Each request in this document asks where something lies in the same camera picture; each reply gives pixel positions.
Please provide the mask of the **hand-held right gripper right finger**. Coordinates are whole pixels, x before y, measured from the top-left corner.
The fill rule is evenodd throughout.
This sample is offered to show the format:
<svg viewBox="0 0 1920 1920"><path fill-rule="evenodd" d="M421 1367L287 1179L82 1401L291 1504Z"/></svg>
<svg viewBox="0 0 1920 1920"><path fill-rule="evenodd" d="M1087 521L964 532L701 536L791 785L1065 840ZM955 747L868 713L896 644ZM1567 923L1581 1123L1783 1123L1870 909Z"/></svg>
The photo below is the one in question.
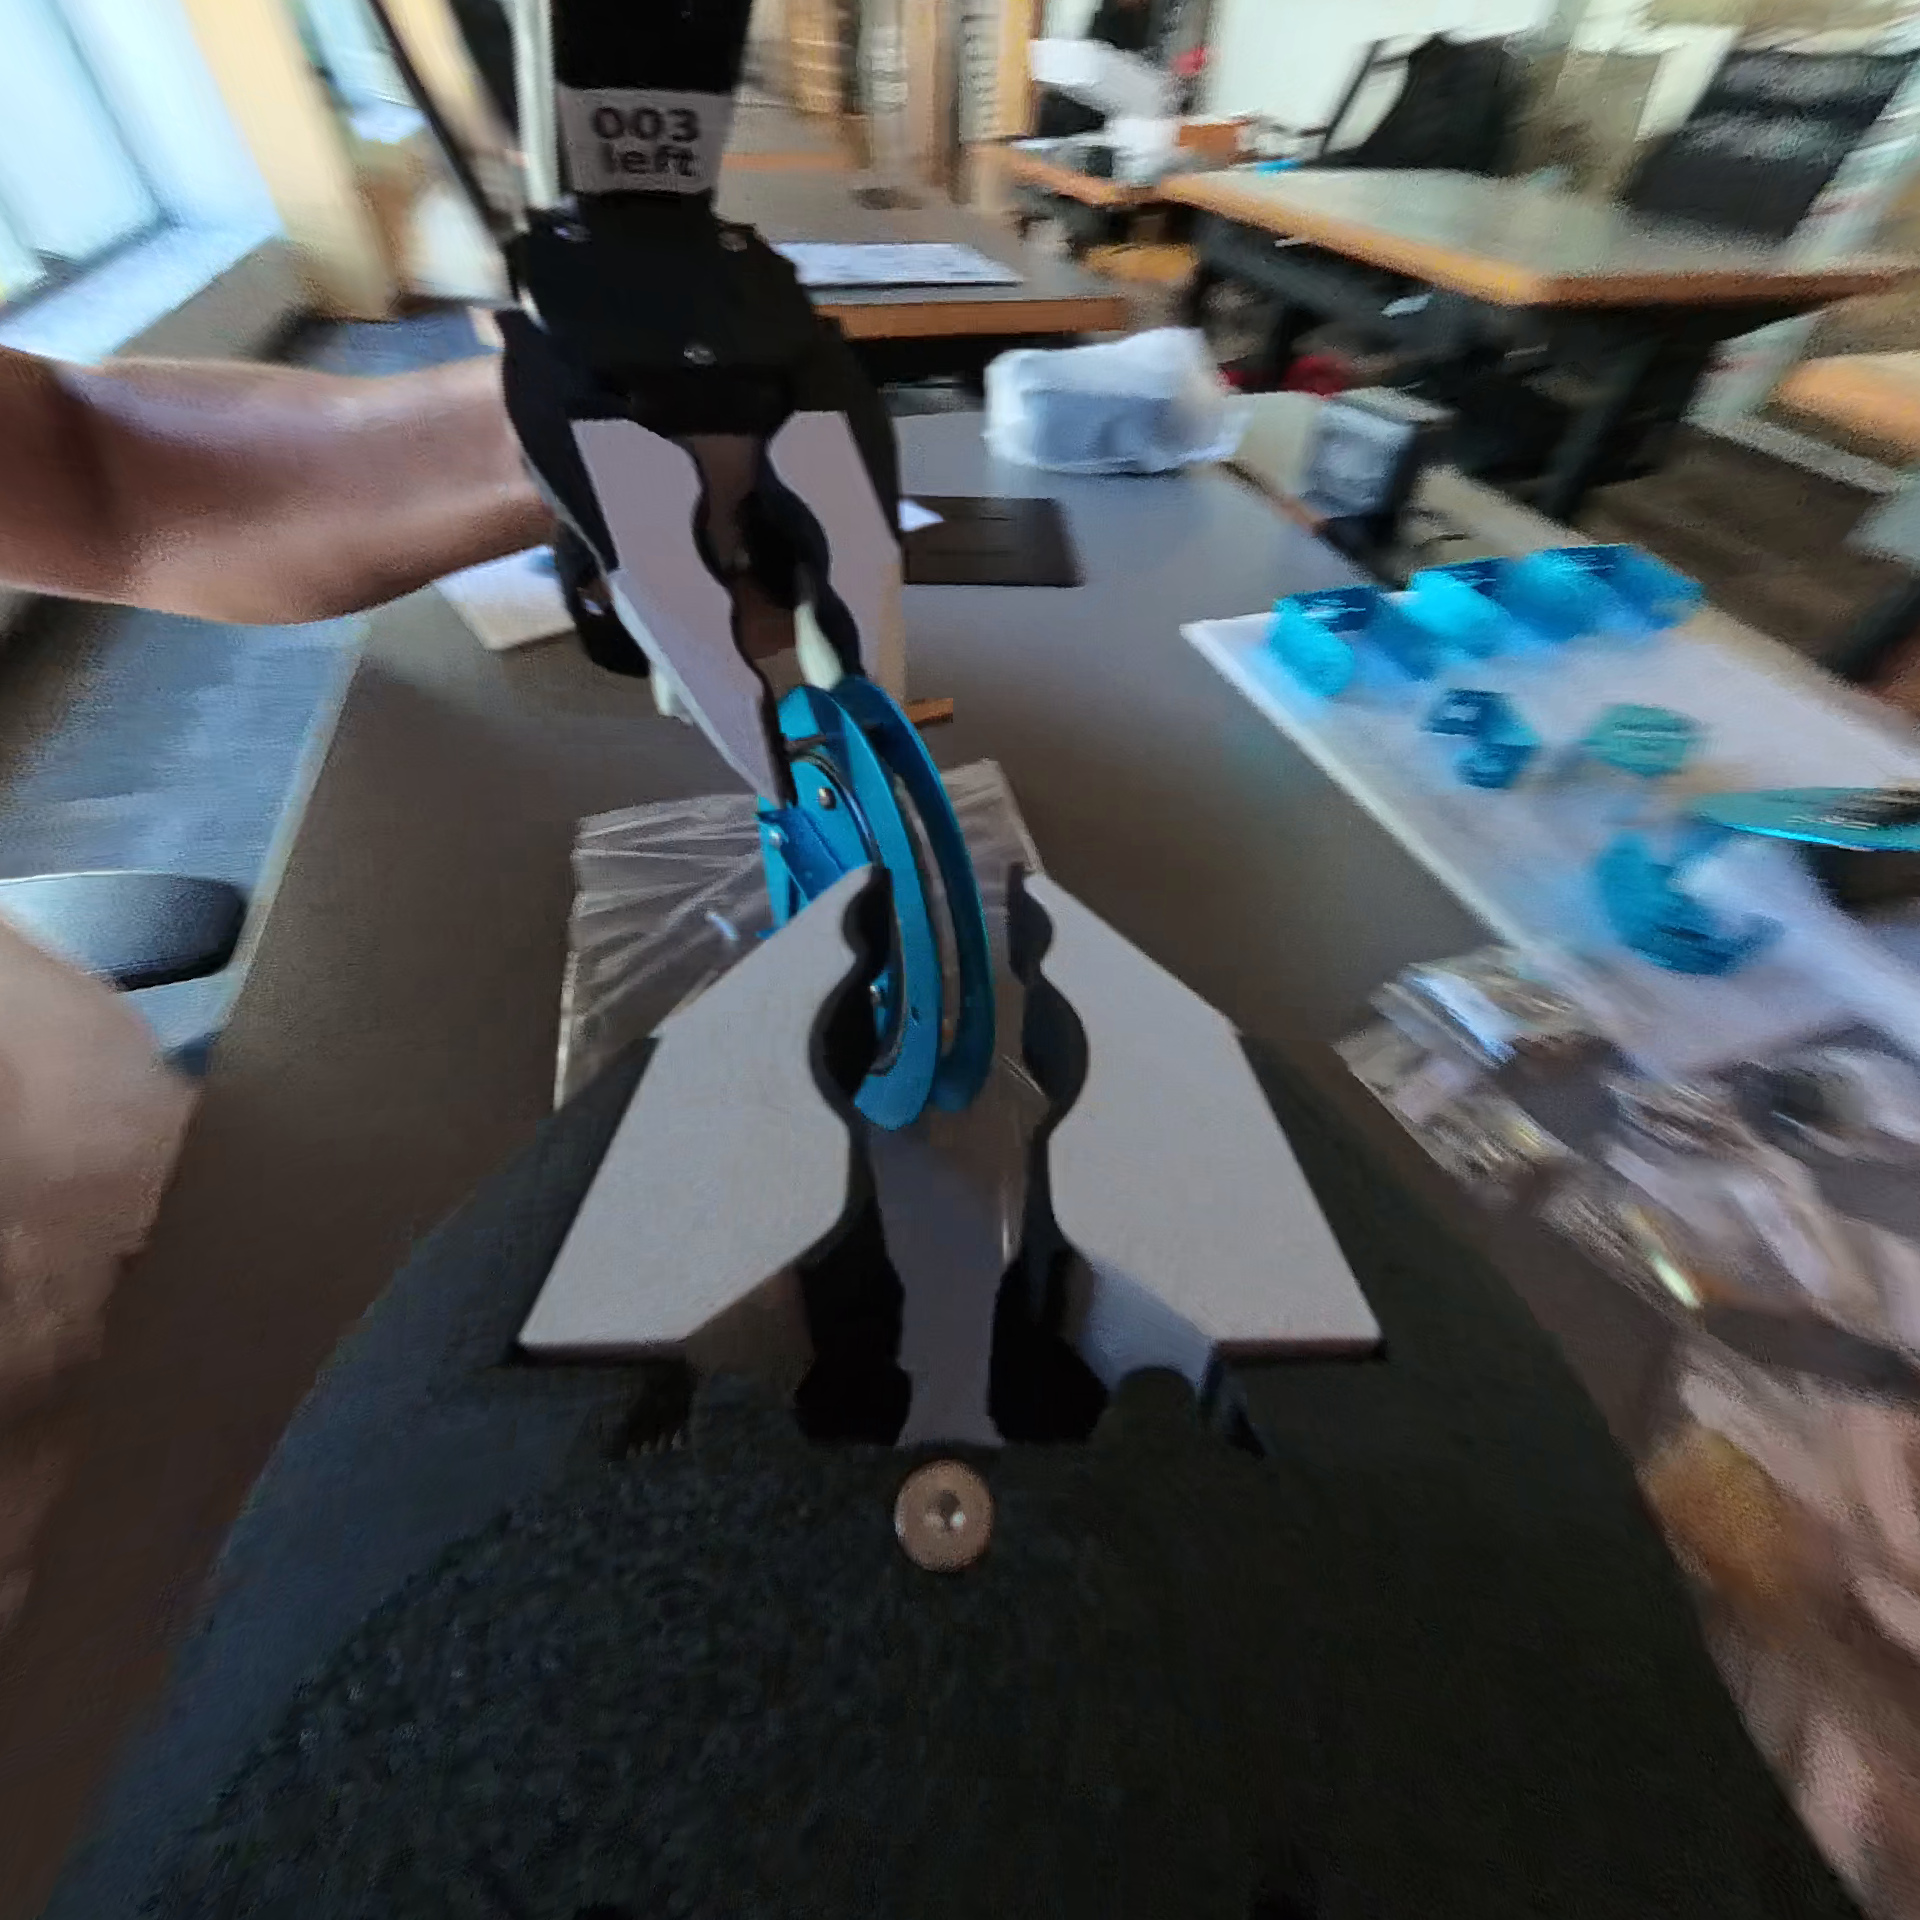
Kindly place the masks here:
<svg viewBox="0 0 1920 1920"><path fill-rule="evenodd" d="M1042 1114L994 1300L994 1435L1081 1441L1138 1374L1210 1400L1244 1364L1379 1355L1240 1027L1052 875L1014 869L1005 903Z"/></svg>

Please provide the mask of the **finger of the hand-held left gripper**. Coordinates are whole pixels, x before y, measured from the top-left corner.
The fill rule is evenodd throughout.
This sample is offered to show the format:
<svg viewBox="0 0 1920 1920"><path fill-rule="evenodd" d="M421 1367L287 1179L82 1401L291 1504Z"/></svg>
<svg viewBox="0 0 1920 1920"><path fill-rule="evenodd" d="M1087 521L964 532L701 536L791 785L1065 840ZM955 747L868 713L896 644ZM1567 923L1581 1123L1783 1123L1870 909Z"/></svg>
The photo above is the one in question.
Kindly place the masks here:
<svg viewBox="0 0 1920 1920"><path fill-rule="evenodd" d="M577 420L574 445L612 540L613 605L653 676L761 804L788 804L794 785L770 686L699 545L707 487L694 453L628 418Z"/></svg>
<svg viewBox="0 0 1920 1920"><path fill-rule="evenodd" d="M906 693L900 474L891 423L875 457L843 411L797 409L761 445L741 511L755 579L788 610L789 681L861 676Z"/></svg>

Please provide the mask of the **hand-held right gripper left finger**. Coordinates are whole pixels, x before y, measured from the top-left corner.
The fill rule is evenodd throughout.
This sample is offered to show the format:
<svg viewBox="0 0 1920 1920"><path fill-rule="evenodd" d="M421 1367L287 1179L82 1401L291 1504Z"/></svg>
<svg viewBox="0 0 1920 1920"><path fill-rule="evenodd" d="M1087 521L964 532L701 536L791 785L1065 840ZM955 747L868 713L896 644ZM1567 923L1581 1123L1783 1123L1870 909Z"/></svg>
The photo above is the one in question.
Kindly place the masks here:
<svg viewBox="0 0 1920 1920"><path fill-rule="evenodd" d="M812 1438L900 1439L904 1288L851 1099L891 929L885 869L857 868L660 1022L522 1355L752 1376Z"/></svg>

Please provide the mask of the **blue metal disc assembly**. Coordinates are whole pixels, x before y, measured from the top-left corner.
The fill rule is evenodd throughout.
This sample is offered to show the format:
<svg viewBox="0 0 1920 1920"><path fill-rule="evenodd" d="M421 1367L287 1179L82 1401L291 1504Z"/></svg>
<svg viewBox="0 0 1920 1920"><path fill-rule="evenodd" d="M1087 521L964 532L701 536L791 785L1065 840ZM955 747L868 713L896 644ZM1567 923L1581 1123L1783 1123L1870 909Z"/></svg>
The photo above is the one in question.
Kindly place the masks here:
<svg viewBox="0 0 1920 1920"><path fill-rule="evenodd" d="M875 1061L856 1106L888 1132L959 1111L994 1063L996 963L943 776L904 708L865 678L801 683L775 719L791 791L755 807L773 923L860 868L885 880L891 919L869 982Z"/></svg>

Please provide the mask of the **person's left forearm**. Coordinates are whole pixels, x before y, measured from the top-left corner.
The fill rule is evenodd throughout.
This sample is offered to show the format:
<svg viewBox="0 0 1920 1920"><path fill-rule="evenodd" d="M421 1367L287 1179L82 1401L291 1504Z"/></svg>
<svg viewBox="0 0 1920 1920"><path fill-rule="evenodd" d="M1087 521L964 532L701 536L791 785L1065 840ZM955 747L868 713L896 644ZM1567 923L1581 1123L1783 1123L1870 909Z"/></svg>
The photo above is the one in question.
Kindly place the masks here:
<svg viewBox="0 0 1920 1920"><path fill-rule="evenodd" d="M552 534L491 355L347 375L2 351L9 591L290 626Z"/></svg>

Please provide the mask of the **wooden edged desk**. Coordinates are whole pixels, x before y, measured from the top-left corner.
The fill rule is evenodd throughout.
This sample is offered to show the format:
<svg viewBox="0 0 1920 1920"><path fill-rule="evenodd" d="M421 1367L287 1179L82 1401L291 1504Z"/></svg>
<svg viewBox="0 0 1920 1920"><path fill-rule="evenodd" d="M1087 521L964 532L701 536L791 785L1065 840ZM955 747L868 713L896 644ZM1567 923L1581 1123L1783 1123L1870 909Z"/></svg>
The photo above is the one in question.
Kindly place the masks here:
<svg viewBox="0 0 1920 1920"><path fill-rule="evenodd" d="M987 221L795 224L765 221L779 252L873 254L942 250L992 262L997 278L966 282L865 280L805 288L875 382L958 378L978 383L987 364L1017 348L1064 348L1126 334L1126 292L1061 255Z"/></svg>

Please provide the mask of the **wooden topped desk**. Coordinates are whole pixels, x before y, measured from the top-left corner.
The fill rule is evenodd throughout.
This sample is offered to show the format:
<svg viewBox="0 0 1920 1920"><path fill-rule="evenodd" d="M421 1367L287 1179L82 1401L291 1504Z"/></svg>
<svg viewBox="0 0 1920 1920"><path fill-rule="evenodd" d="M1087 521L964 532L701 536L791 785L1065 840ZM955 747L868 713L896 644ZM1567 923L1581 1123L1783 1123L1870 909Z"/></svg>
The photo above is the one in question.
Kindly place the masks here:
<svg viewBox="0 0 1920 1920"><path fill-rule="evenodd" d="M1375 383L1450 409L1453 457L1555 521L1663 457L1722 344L1916 276L1472 171L1238 163L1157 193L1198 219L1189 323L1230 282L1270 299L1260 374L1356 332Z"/></svg>

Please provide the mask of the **black flat sheet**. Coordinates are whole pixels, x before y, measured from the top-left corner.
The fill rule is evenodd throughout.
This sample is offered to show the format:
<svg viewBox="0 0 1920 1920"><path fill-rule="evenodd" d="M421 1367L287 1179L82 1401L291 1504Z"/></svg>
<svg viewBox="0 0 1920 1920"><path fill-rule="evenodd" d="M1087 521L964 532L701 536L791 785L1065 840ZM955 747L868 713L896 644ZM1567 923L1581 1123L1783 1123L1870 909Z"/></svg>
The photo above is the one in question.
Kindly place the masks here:
<svg viewBox="0 0 1920 1920"><path fill-rule="evenodd" d="M896 521L908 585L1071 590L1083 584L1068 515L1053 496L906 493Z"/></svg>

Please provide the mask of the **white paper sheet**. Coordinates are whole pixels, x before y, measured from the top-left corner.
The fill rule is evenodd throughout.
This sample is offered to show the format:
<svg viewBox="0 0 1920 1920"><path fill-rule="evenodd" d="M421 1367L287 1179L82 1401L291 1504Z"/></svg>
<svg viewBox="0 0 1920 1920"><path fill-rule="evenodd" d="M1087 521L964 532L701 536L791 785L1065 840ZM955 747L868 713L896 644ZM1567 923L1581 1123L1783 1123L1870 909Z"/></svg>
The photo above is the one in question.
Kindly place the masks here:
<svg viewBox="0 0 1920 1920"><path fill-rule="evenodd" d="M434 593L489 654L518 652L575 632L558 554L549 543L451 572L434 582Z"/></svg>

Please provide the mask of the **printed paper sheet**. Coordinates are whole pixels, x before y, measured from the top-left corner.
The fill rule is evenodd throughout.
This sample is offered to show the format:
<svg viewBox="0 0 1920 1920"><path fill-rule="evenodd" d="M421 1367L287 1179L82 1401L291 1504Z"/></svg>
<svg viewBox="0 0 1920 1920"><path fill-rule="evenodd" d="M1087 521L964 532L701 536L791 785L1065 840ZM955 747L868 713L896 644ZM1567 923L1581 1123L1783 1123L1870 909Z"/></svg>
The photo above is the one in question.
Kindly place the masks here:
<svg viewBox="0 0 1920 1920"><path fill-rule="evenodd" d="M955 290L1020 286L1017 268L951 241L773 241L807 290Z"/></svg>

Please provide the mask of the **clear plastic bag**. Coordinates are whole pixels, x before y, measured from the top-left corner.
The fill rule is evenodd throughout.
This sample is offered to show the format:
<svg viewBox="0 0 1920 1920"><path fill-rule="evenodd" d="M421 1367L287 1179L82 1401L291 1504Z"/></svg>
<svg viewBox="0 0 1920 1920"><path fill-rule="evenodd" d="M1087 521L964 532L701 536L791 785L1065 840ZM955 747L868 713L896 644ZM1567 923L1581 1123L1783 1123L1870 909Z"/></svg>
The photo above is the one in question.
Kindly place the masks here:
<svg viewBox="0 0 1920 1920"><path fill-rule="evenodd" d="M1023 1063L1023 994L1007 946L1005 882L1040 850L994 757L943 769L972 853L996 990L992 1071L980 1106L1033 1121L1042 1092ZM755 804L707 794L601 812L577 823L549 1102L564 1106L628 1044L747 956L773 929Z"/></svg>

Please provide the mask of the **white plastic bag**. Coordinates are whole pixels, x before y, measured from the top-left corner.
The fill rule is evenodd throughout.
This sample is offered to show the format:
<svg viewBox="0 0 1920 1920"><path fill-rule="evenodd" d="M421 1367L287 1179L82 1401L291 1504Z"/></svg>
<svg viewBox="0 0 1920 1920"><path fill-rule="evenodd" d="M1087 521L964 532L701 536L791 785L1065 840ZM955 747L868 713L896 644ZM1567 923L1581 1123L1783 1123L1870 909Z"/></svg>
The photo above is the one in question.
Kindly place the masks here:
<svg viewBox="0 0 1920 1920"><path fill-rule="evenodd" d="M1230 460L1253 399L1201 332L1161 326L1076 348L1011 348L982 375L982 442L1071 476L1152 476Z"/></svg>

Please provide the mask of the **pile of small screw bags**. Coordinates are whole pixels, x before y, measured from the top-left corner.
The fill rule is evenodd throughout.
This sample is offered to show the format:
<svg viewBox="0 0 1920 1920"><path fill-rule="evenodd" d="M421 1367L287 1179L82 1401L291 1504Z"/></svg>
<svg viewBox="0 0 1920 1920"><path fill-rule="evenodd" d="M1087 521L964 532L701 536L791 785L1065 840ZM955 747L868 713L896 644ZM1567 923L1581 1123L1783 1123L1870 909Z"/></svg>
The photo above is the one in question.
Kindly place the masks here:
<svg viewBox="0 0 1920 1920"><path fill-rule="evenodd" d="M1872 1026L1655 1069L1493 943L1389 976L1332 1049L1458 1187L1668 1316L1916 1374L1916 1054Z"/></svg>

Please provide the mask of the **white foam tray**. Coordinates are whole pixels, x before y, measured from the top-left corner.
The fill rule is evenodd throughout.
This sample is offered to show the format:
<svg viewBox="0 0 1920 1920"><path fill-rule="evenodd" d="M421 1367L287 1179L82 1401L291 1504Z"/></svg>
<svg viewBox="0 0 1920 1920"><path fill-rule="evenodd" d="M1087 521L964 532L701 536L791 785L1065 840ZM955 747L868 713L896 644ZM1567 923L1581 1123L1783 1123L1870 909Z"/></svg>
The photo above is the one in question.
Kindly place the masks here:
<svg viewBox="0 0 1920 1920"><path fill-rule="evenodd" d="M1318 697L1272 658L1270 623L1260 611L1180 632L1493 938L1559 956L1629 1060L1689 1076L1854 1027L1916 1054L1914 909L1891 925L1857 923L1785 853L1722 848L1697 893L1734 928L1763 919L1778 934L1725 976L1657 968L1614 938L1598 897L1592 866L1626 828L1601 790L1539 773L1510 790L1465 785L1424 729L1434 688ZM1654 640L1585 640L1472 661L1453 678L1505 691L1547 761L1608 708L1692 718L1702 739L1673 780L1673 807L1715 791L1916 785L1911 721L1711 607Z"/></svg>

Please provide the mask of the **small grey box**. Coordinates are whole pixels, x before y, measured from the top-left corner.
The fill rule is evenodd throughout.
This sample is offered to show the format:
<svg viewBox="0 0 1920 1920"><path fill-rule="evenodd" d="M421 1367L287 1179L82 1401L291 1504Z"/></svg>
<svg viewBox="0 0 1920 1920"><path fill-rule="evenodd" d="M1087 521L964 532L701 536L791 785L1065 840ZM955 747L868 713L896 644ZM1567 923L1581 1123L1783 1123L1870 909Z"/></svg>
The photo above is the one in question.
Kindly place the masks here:
<svg viewBox="0 0 1920 1920"><path fill-rule="evenodd" d="M1321 521L1396 520L1446 449L1450 405L1399 388L1353 388L1319 399L1307 435L1302 501Z"/></svg>

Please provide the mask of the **small blue metal block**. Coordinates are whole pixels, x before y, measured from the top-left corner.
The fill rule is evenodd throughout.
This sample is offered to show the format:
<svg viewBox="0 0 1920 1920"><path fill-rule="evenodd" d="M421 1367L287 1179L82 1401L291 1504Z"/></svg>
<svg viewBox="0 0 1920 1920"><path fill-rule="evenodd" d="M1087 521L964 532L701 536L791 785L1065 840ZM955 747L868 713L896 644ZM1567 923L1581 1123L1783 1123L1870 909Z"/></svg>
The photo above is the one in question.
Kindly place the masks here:
<svg viewBox="0 0 1920 1920"><path fill-rule="evenodd" d="M1419 726L1429 738L1451 743L1451 778L1485 794L1514 790L1544 746L1522 708L1485 686L1448 686Z"/></svg>

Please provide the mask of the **teal metal plate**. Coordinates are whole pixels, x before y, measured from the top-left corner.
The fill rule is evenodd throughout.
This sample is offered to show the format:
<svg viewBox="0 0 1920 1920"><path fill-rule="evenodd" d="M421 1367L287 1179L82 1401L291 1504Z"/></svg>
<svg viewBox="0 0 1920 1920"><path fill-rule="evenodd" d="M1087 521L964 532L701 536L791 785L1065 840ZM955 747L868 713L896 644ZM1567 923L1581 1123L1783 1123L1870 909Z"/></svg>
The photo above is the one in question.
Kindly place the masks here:
<svg viewBox="0 0 1920 1920"><path fill-rule="evenodd" d="M1703 733L1702 721L1680 709L1616 701L1596 711L1578 738L1578 752L1616 773L1663 781L1694 761Z"/></svg>

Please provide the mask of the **black chair seat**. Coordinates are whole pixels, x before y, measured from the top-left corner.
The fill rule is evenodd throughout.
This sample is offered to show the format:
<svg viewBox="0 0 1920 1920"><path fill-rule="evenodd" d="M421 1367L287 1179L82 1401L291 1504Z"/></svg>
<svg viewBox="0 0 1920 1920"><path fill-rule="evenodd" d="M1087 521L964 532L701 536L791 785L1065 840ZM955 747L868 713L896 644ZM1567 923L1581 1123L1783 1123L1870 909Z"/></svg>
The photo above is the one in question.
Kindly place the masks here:
<svg viewBox="0 0 1920 1920"><path fill-rule="evenodd" d="M100 869L2 877L7 925L127 994L223 972L247 906L240 885L214 875Z"/></svg>

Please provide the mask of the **blue round metal plate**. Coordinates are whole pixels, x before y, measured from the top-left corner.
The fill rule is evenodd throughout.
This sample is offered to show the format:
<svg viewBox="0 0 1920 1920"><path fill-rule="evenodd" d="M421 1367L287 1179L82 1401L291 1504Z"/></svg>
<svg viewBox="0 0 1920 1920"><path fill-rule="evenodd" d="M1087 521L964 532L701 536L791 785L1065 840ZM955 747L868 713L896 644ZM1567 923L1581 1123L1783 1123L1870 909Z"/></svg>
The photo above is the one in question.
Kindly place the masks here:
<svg viewBox="0 0 1920 1920"><path fill-rule="evenodd" d="M1816 850L1918 853L1918 785L1792 785L1718 790L1689 802L1692 818Z"/></svg>

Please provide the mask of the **black office chair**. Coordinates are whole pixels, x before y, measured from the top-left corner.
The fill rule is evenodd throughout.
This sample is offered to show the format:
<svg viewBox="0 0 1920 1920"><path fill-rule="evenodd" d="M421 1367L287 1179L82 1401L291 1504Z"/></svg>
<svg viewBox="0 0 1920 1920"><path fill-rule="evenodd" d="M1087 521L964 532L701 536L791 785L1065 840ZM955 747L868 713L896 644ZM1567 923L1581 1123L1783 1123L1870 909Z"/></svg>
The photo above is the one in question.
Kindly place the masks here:
<svg viewBox="0 0 1920 1920"><path fill-rule="evenodd" d="M1503 177L1524 107L1524 64L1503 40L1429 35L1403 59L1403 83L1378 125L1314 155L1318 167Z"/></svg>
<svg viewBox="0 0 1920 1920"><path fill-rule="evenodd" d="M1729 52L1684 120L1627 173L1640 219L1781 243L1916 68L1916 52Z"/></svg>

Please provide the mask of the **blue metal u bracket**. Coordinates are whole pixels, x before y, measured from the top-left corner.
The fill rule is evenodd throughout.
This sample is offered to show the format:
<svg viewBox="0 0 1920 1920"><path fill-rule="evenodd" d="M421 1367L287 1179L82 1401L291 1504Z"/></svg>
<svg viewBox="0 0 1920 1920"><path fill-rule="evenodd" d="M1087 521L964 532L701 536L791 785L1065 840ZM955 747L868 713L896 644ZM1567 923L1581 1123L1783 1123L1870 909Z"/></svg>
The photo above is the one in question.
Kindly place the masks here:
<svg viewBox="0 0 1920 1920"><path fill-rule="evenodd" d="M1714 823L1616 834L1592 862L1592 883L1620 946L1682 978L1728 978L1771 947L1779 922L1728 918L1689 890L1689 880L1729 840L1729 828Z"/></svg>

